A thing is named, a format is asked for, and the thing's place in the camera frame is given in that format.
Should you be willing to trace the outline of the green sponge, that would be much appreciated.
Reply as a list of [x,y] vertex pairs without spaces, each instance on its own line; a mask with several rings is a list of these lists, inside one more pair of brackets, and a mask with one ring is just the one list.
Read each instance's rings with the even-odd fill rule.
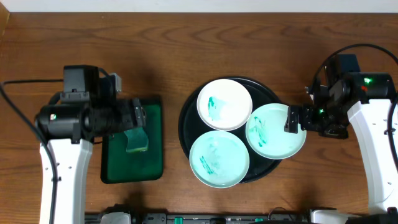
[[144,128],[130,129],[124,132],[127,137],[126,152],[144,152],[148,149],[149,138]]

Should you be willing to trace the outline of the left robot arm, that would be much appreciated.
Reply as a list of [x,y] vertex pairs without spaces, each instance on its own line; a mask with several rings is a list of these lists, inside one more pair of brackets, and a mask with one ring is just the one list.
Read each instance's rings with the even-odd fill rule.
[[40,223],[83,223],[88,165],[95,138],[146,124],[137,98],[119,99],[121,78],[92,65],[67,65],[63,91],[35,116],[43,139]]

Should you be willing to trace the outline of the white plate with green smear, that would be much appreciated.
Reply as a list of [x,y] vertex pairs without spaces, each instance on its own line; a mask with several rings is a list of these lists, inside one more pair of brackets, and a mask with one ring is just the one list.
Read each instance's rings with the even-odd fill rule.
[[197,111],[209,127],[232,131],[243,126],[253,108],[248,90],[232,79],[217,79],[207,83],[199,92]]

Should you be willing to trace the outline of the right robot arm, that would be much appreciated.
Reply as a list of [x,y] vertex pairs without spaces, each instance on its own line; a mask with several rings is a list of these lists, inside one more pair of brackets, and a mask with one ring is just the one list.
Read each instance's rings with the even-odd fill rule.
[[326,83],[307,89],[310,105],[288,108],[285,131],[348,138],[352,126],[366,172],[371,214],[397,206],[397,92],[388,73],[362,72],[354,54],[336,54],[322,65]]

